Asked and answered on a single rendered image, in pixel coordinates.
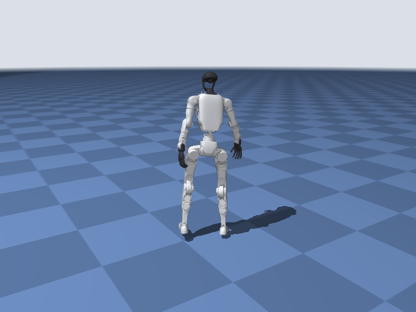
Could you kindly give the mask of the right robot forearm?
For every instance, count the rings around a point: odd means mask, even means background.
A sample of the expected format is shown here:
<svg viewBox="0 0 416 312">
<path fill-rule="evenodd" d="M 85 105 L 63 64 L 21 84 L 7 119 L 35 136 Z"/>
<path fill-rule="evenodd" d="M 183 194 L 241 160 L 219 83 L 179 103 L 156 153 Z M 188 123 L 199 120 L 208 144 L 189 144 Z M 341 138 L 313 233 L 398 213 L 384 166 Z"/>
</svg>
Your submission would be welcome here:
<svg viewBox="0 0 416 312">
<path fill-rule="evenodd" d="M 237 121 L 237 120 L 236 120 Z M 238 122 L 237 122 L 238 125 Z M 231 128 L 231 131 L 233 132 L 233 138 L 234 138 L 234 143 L 239 144 L 239 140 L 241 139 L 241 135 L 239 132 L 239 125 L 236 127 Z"/>
</svg>

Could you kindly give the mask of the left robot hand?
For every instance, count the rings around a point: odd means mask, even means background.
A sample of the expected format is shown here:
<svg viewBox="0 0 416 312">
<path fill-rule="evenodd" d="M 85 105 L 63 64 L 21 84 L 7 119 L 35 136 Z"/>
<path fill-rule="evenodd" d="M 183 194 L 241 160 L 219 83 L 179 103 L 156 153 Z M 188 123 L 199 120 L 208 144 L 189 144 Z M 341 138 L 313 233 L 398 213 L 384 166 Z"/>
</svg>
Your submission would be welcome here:
<svg viewBox="0 0 416 312">
<path fill-rule="evenodd" d="M 181 167 L 186 168 L 188 167 L 188 165 L 185 164 L 185 160 L 184 160 L 184 152 L 185 151 L 185 145 L 181 144 L 181 149 L 178 149 L 179 155 L 178 155 L 178 159 L 179 159 L 179 164 Z"/>
</svg>

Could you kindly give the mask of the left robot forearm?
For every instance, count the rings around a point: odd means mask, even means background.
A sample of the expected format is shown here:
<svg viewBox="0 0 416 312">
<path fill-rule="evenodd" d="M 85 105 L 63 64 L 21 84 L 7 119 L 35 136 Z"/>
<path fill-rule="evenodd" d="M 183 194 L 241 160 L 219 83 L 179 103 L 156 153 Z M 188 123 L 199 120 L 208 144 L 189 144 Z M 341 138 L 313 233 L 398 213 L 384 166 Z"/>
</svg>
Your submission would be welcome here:
<svg viewBox="0 0 416 312">
<path fill-rule="evenodd" d="M 189 134 L 189 130 L 186 128 L 187 120 L 184 119 L 181 126 L 181 134 L 179 136 L 179 143 L 177 145 L 178 149 L 181 149 L 181 144 L 184 144 L 186 147 L 187 136 Z"/>
</svg>

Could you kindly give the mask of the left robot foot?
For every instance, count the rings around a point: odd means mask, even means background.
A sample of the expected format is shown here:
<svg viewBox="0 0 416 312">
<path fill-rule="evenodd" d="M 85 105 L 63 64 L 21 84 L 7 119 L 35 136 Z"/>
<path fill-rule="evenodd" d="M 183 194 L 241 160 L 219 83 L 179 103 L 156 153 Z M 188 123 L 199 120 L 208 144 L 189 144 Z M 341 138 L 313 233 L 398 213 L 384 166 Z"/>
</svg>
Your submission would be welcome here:
<svg viewBox="0 0 416 312">
<path fill-rule="evenodd" d="M 186 234 L 188 233 L 188 226 L 185 225 L 185 223 L 183 224 L 183 226 L 181 225 L 181 222 L 179 223 L 179 229 L 181 230 L 182 234 Z"/>
</svg>

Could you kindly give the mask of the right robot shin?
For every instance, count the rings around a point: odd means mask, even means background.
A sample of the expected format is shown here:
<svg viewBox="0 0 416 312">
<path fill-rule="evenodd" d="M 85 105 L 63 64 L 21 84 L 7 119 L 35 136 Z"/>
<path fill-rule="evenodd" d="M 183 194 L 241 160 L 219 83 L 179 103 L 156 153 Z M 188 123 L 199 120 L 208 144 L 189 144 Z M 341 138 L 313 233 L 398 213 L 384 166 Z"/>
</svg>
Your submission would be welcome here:
<svg viewBox="0 0 416 312">
<path fill-rule="evenodd" d="M 220 198 L 218 197 L 218 209 L 220 212 L 220 217 L 221 217 L 221 226 L 226 228 L 226 212 L 227 212 L 227 208 L 228 208 L 228 203 L 227 203 L 227 188 L 224 187 L 224 198 Z"/>
</svg>

